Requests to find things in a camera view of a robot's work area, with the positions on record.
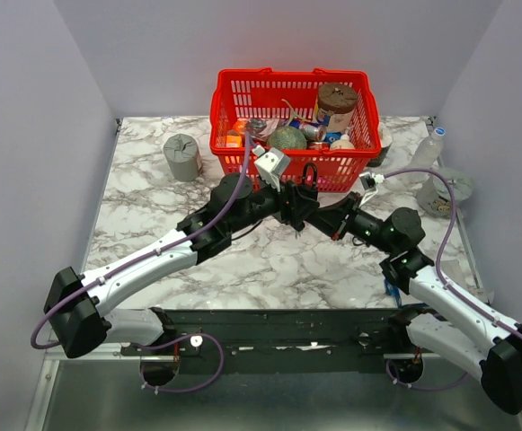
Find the black padlock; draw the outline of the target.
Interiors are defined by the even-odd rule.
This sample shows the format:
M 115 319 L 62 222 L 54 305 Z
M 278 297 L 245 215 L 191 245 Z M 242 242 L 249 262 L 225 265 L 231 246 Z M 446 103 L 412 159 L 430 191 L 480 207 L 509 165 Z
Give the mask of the black padlock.
M 305 164 L 301 185 L 311 192 L 318 191 L 318 169 L 314 163 Z

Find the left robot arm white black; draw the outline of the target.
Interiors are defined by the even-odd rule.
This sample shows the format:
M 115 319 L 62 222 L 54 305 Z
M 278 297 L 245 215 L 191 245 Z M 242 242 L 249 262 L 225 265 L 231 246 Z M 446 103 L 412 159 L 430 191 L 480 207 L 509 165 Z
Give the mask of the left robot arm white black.
M 317 174 L 300 182 L 252 181 L 239 173 L 226 175 L 208 203 L 187 215 L 158 241 L 105 268 L 78 274 L 71 267 L 54 276 L 44 305 L 56 344 L 68 358 L 91 353 L 104 343 L 132 342 L 154 355 L 165 353 L 172 333 L 164 313 L 155 309 L 120 309 L 126 299 L 154 282 L 192 268 L 231 246 L 233 235 L 268 217 L 301 231 L 318 208 Z

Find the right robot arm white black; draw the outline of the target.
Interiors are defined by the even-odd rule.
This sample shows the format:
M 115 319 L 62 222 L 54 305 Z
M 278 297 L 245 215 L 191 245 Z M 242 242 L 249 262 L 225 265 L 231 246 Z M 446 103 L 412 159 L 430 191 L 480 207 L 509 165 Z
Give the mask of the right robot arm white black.
M 464 290 L 419 249 L 425 233 L 417 211 L 399 207 L 381 220 L 363 210 L 352 193 L 316 209 L 307 222 L 333 240 L 350 234 L 384 252 L 385 278 L 438 313 L 390 325 L 386 340 L 392 349 L 424 347 L 479 380 L 502 411 L 522 412 L 522 323 Z

